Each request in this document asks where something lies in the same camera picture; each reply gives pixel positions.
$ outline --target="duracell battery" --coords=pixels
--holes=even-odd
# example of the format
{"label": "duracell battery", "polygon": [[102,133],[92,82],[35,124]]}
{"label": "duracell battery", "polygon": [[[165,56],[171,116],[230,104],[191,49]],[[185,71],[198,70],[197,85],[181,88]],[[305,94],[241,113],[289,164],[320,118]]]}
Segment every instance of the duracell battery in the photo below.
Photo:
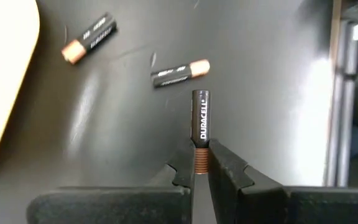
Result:
{"label": "duracell battery", "polygon": [[191,140],[196,147],[195,172],[208,173],[209,122],[211,94],[208,90],[193,90],[191,109]]}
{"label": "duracell battery", "polygon": [[79,37],[63,48],[63,57],[66,61],[75,64],[79,59],[84,57],[87,52],[95,48],[103,39],[115,31],[116,28],[116,20],[110,13],[105,13]]}
{"label": "duracell battery", "polygon": [[151,77],[154,87],[162,87],[206,75],[208,71],[209,62],[204,59],[191,62],[188,65],[180,65],[175,68],[152,72]]}

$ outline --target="wooden board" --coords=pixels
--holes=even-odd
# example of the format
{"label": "wooden board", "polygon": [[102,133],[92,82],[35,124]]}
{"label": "wooden board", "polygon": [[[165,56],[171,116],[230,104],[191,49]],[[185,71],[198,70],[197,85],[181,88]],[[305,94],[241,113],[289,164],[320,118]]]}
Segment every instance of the wooden board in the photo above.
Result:
{"label": "wooden board", "polygon": [[0,140],[39,35],[35,0],[0,0]]}

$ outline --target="copper-colored ring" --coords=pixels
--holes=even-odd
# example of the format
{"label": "copper-colored ring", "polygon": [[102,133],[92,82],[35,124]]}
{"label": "copper-colored ring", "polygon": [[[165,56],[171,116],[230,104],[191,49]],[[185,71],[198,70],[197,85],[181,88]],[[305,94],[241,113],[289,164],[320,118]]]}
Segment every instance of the copper-colored ring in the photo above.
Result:
{"label": "copper-colored ring", "polygon": [[195,155],[196,174],[208,173],[208,149],[196,149]]}

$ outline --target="light wood surface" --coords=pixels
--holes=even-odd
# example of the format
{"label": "light wood surface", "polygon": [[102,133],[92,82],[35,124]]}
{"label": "light wood surface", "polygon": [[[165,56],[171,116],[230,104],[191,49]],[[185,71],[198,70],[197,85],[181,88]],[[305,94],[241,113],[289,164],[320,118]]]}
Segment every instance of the light wood surface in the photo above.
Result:
{"label": "light wood surface", "polygon": [[0,0],[0,140],[37,43],[39,24],[35,0]]}

